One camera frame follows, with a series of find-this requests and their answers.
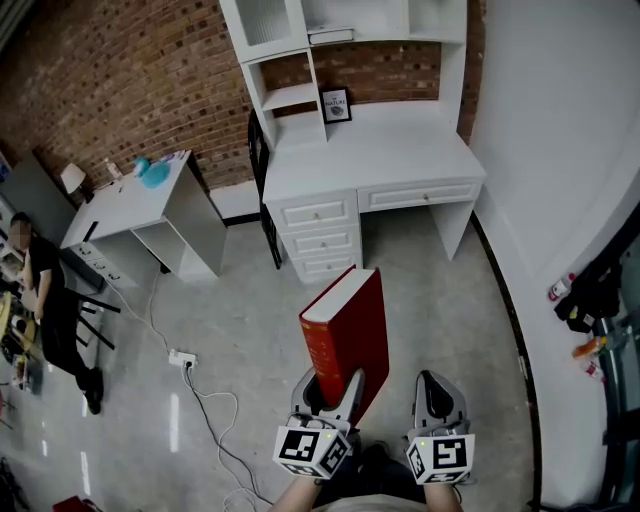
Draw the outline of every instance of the red book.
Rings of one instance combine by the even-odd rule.
[[[302,332],[325,401],[336,406],[353,373],[364,370],[356,425],[389,375],[380,271],[351,267],[300,313]]]

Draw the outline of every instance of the book spine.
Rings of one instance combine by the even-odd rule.
[[[338,405],[344,389],[344,376],[340,375],[335,344],[327,324],[300,321],[304,339],[320,390],[330,407]]]

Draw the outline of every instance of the human arm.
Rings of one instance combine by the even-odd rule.
[[[31,254],[27,251],[24,257],[24,268],[22,269],[22,277],[27,290],[33,290],[33,273],[31,272]]]
[[[463,512],[451,485],[428,484],[423,487],[429,512]]]
[[[43,270],[40,272],[40,286],[38,286],[38,301],[36,303],[35,311],[36,320],[41,320],[44,316],[44,304],[47,301],[47,295],[49,295],[51,280],[51,270]]]
[[[309,512],[321,489],[322,485],[316,485],[313,478],[296,477],[269,512]]]

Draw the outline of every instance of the white cable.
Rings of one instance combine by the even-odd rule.
[[[240,482],[240,479],[238,478],[238,476],[231,471],[231,469],[229,467],[227,467],[224,462],[222,462],[222,459],[220,458],[220,452],[222,451],[222,439],[224,438],[225,434],[227,432],[229,432],[234,425],[236,424],[236,418],[238,417],[238,397],[236,395],[234,395],[233,393],[229,393],[226,391],[221,391],[221,392],[216,392],[216,393],[202,393],[200,391],[198,391],[195,387],[195,385],[193,384],[193,379],[191,378],[192,374],[189,374],[189,380],[191,381],[191,386],[189,386],[189,383],[187,382],[187,378],[186,378],[186,373],[190,372],[193,370],[193,367],[189,367],[186,369],[186,371],[184,370],[184,366],[183,366],[183,370],[182,370],[182,380],[184,381],[184,385],[187,386],[190,390],[192,390],[194,393],[196,393],[199,397],[201,398],[211,398],[212,396],[231,396],[233,397],[234,403],[235,403],[235,411],[233,412],[233,420],[231,421],[231,424],[225,429],[224,432],[222,432],[222,434],[220,434],[220,437],[218,438],[218,463],[227,471],[227,473],[229,473],[231,476],[233,476],[233,478],[235,479],[236,483],[238,484],[238,488],[231,491],[229,494],[227,494],[224,498],[224,500],[222,501],[222,507],[223,507],[223,512],[228,512],[229,510],[229,505],[228,505],[228,500],[231,496],[233,496],[235,493],[237,492],[246,492],[247,494],[249,494],[250,496],[256,496],[256,493],[253,492],[252,489],[248,489],[247,487],[242,485],[242,482]],[[245,496],[244,499],[249,503],[249,505],[251,506],[251,509],[253,510],[253,512],[256,512],[256,505],[255,505],[255,501],[249,501],[249,499]]]
[[[156,293],[156,285],[158,283],[158,277],[160,276],[160,270],[158,270],[158,273],[156,274],[155,279],[153,280],[153,288],[151,290],[151,295],[149,296],[149,315],[151,315],[151,304],[153,302],[153,296]],[[127,306],[127,309],[129,310],[129,313],[131,313],[134,317],[136,317],[138,320],[140,320],[143,324],[145,324],[149,329],[151,329],[153,332],[155,332],[158,336],[160,336],[162,338],[162,341],[164,342],[164,348],[167,351],[167,354],[169,354],[169,343],[167,343],[167,338],[164,337],[164,335],[159,332],[151,322],[148,322],[147,320],[145,320],[144,318],[142,318],[141,316],[139,316],[133,309],[131,309],[131,306],[129,306],[129,303],[126,301],[126,299],[122,296],[122,294],[116,289],[115,286],[113,286],[111,283],[109,283],[109,286],[111,286],[111,289],[116,292],[116,295],[118,295],[118,297],[120,297],[120,300],[122,302],[124,302],[124,305]]]

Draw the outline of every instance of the white wall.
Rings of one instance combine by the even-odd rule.
[[[486,21],[471,147],[488,179],[476,213],[531,358],[543,501],[566,506],[597,496],[606,411],[602,386],[571,359],[584,336],[545,293],[595,256],[640,199],[640,6],[488,0]]]

